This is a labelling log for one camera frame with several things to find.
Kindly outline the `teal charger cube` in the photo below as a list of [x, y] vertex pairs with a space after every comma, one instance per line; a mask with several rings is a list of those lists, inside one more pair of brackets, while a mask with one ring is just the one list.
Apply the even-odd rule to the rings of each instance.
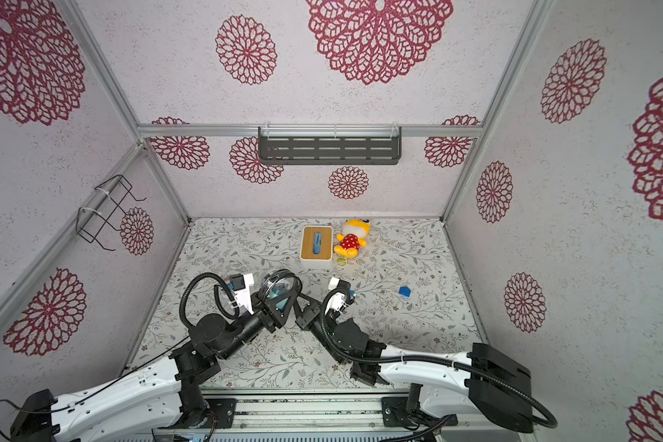
[[284, 284], [283, 282], [280, 282], [279, 284], [275, 284], [270, 290], [268, 294], [269, 299], [277, 299], [281, 298], [281, 301], [276, 303], [276, 308], [282, 309], [285, 308], [285, 304], [287, 303], [287, 294], [290, 292], [290, 285]]

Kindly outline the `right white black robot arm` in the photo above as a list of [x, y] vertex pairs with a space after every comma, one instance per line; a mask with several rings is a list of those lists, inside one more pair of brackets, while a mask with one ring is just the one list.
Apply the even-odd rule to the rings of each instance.
[[519, 434], [555, 429], [557, 418], [532, 396], [530, 370], [489, 344], [468, 352], [431, 354], [374, 341], [351, 319], [338, 320], [354, 301], [348, 289], [333, 289], [320, 302], [294, 305], [298, 327], [311, 332], [349, 376], [366, 386], [406, 386], [403, 415], [418, 425], [449, 424], [462, 414]]

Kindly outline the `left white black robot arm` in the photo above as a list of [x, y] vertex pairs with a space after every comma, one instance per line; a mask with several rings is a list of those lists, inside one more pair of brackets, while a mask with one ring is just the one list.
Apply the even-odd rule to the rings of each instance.
[[[232, 312], [221, 309], [192, 322], [187, 303], [204, 280], [215, 283], [214, 300], [227, 298]], [[252, 274], [223, 279], [214, 273], [195, 276], [180, 298], [180, 322], [186, 337], [162, 355], [127, 374], [82, 392], [54, 396], [48, 389], [29, 396], [10, 429], [7, 441], [100, 441], [135, 430], [192, 427], [204, 421], [210, 406], [202, 384], [262, 331], [282, 329], [302, 291], [302, 282], [283, 269], [265, 276], [253, 291]]]

